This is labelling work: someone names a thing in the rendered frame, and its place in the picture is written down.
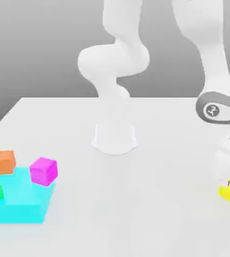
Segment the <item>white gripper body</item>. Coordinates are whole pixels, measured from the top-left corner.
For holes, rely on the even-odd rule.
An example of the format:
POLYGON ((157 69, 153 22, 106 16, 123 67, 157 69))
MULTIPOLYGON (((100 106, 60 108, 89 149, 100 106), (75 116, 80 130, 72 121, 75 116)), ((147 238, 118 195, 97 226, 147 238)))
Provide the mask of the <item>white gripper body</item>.
POLYGON ((222 150, 215 155, 214 171, 219 180, 229 180, 230 178, 230 154, 222 150))

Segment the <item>small magenta cube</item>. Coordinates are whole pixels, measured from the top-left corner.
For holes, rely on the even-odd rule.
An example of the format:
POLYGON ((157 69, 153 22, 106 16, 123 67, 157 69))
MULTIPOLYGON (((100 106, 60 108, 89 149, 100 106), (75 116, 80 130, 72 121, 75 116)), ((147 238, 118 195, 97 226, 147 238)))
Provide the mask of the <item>small magenta cube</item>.
POLYGON ((40 157, 29 166, 31 181, 48 187, 58 176, 57 161, 40 157))

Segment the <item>small orange cube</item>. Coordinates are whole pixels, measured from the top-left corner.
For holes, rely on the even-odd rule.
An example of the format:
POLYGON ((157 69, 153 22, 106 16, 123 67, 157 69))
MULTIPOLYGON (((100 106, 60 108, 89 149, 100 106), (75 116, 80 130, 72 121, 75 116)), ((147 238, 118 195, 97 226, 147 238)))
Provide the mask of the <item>small orange cube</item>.
POLYGON ((13 174, 15 166, 14 151, 0 151, 0 175, 13 174))

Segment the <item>large cyan box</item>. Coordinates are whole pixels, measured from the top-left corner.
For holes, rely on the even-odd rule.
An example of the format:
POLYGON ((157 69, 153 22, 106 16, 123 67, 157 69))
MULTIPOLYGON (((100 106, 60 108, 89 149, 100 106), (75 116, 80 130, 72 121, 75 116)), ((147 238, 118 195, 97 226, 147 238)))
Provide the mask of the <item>large cyan box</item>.
POLYGON ((0 223, 43 223, 56 183, 48 187, 31 182, 28 167, 16 167, 12 175, 0 175, 4 198, 0 223))

